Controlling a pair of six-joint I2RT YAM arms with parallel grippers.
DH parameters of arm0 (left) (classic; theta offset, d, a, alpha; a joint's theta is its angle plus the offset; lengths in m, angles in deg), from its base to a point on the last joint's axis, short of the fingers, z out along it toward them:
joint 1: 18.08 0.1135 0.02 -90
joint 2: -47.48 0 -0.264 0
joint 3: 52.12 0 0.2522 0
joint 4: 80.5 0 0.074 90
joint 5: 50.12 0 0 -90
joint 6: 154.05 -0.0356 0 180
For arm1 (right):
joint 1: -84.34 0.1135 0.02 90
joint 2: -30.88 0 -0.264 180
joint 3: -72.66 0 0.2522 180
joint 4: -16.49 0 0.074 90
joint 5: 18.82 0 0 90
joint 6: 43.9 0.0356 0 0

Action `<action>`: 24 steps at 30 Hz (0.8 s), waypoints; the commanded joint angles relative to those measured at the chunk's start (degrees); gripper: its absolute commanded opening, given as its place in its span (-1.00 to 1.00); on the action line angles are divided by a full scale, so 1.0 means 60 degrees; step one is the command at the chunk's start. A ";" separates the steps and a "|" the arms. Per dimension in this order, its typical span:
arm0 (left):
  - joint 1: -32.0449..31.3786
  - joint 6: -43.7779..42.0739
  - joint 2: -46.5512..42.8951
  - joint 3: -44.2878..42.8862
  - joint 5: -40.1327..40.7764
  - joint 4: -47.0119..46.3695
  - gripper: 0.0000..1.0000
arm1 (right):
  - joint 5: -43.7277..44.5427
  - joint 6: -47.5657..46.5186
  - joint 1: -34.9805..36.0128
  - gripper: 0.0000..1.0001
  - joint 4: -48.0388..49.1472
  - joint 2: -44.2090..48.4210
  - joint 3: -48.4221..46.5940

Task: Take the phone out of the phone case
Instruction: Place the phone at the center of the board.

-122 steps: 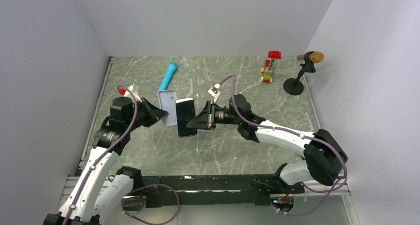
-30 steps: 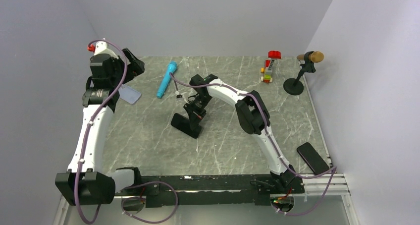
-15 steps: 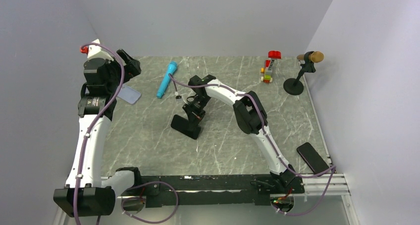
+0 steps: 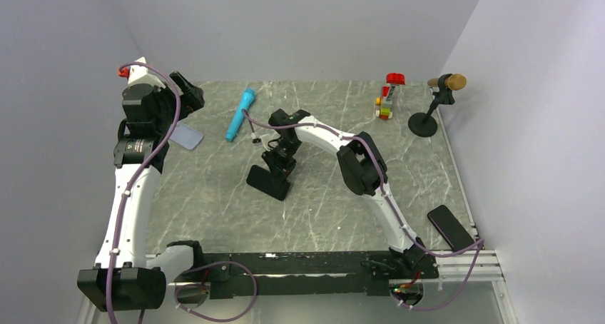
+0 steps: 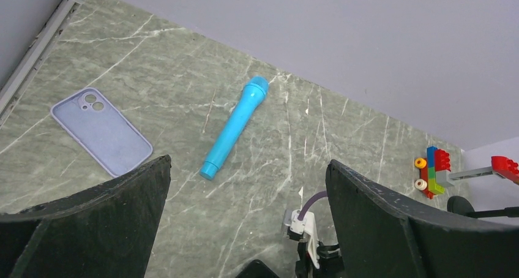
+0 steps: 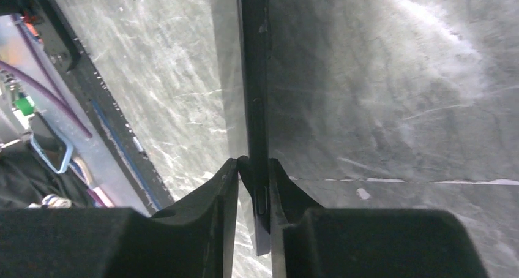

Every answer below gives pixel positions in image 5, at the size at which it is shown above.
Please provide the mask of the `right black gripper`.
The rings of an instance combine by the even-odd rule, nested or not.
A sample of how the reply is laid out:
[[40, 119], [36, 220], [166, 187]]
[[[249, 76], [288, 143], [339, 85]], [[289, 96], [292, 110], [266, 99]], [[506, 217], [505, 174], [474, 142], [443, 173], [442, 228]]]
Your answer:
[[316, 257], [319, 268], [314, 265], [307, 247], [307, 242], [299, 242], [297, 245], [299, 257], [295, 265], [295, 276], [297, 278], [345, 277], [345, 267], [338, 244], [324, 245], [321, 241], [318, 242]]

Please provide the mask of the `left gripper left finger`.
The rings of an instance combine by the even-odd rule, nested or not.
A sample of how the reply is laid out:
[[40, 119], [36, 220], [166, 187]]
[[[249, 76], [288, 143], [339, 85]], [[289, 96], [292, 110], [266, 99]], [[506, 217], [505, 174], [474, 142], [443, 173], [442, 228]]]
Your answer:
[[2, 277], [143, 277], [171, 157], [68, 197], [1, 214]]

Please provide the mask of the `lilac phone case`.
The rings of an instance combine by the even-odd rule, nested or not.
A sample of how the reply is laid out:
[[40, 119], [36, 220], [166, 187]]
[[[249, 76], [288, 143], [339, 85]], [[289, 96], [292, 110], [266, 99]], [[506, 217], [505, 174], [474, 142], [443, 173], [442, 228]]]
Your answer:
[[84, 88], [54, 104], [50, 115], [114, 178], [153, 153], [151, 143], [96, 88]]

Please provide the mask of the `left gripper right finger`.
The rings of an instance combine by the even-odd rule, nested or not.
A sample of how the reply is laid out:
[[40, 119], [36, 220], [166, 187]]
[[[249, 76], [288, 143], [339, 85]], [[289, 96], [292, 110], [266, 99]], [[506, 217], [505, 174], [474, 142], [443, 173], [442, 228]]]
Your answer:
[[327, 199], [347, 277], [517, 277], [518, 227], [425, 205], [332, 160]]

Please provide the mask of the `black smartphone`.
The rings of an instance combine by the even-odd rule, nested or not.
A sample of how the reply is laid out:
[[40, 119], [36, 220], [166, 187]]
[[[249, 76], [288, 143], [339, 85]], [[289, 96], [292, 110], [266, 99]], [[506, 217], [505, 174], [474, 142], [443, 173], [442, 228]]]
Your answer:
[[253, 260], [240, 271], [236, 278], [279, 278], [279, 276], [261, 260]]

